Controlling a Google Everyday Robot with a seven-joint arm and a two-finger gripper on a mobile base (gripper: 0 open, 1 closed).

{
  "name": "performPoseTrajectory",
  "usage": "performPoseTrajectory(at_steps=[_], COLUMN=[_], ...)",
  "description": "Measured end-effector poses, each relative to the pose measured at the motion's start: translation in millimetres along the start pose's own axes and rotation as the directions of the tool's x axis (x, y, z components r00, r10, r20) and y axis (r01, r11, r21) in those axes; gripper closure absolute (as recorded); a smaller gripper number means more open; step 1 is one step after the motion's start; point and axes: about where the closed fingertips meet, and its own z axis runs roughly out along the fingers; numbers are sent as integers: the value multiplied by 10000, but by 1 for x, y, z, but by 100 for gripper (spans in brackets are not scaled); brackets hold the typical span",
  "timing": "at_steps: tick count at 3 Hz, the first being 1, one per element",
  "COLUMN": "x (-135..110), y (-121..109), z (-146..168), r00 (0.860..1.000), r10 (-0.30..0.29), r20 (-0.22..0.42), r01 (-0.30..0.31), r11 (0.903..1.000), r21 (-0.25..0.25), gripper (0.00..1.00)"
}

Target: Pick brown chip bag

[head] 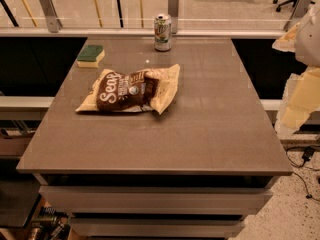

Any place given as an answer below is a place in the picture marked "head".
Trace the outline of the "yellow taped gripper finger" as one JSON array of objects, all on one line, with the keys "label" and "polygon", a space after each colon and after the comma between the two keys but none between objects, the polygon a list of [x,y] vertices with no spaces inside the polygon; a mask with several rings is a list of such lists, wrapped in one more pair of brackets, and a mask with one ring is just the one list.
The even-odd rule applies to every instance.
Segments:
[{"label": "yellow taped gripper finger", "polygon": [[301,75],[291,74],[283,95],[280,125],[298,130],[320,107],[320,68],[308,67]]},{"label": "yellow taped gripper finger", "polygon": [[272,48],[282,52],[295,52],[295,40],[299,25],[300,23],[296,23],[283,36],[275,40]]}]

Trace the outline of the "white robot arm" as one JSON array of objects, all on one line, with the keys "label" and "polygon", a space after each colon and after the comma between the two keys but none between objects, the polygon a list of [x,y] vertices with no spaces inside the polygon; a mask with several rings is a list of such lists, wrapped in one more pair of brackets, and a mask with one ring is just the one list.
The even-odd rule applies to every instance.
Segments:
[{"label": "white robot arm", "polygon": [[311,6],[272,48],[293,52],[295,59],[307,66],[301,75],[290,75],[277,114],[277,133],[291,134],[320,107],[320,6]]}]

